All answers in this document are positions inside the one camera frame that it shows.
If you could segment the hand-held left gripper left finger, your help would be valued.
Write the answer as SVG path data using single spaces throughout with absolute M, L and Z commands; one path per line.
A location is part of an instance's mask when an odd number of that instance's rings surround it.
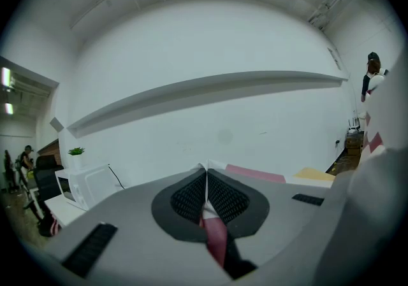
M 117 192 L 62 228 L 47 246 L 60 285 L 226 285 L 200 225 L 207 172 L 171 175 Z

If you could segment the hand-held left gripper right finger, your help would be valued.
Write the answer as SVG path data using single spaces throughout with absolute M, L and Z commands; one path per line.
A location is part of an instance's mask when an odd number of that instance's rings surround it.
M 328 192 L 222 169 L 207 171 L 208 285 L 315 285 L 320 259 L 305 233 Z

